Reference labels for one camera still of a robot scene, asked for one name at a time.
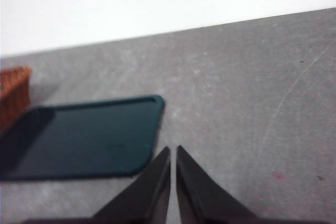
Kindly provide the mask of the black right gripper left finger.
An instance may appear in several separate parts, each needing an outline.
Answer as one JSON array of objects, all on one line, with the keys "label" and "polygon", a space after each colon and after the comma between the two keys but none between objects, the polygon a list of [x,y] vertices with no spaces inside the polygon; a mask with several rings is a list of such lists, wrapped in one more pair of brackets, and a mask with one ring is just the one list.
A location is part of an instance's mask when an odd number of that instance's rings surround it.
[{"label": "black right gripper left finger", "polygon": [[165,147],[131,185],[92,217],[28,219],[25,223],[152,223],[156,217],[163,223],[169,202],[170,177],[171,152]]}]

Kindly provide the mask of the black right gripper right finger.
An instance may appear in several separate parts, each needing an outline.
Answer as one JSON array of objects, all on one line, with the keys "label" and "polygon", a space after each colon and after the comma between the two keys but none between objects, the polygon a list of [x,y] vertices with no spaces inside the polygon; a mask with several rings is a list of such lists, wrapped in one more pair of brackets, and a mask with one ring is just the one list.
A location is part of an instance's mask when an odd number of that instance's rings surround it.
[{"label": "black right gripper right finger", "polygon": [[183,146],[176,149],[176,192],[182,223],[231,223],[259,220],[221,188]]}]

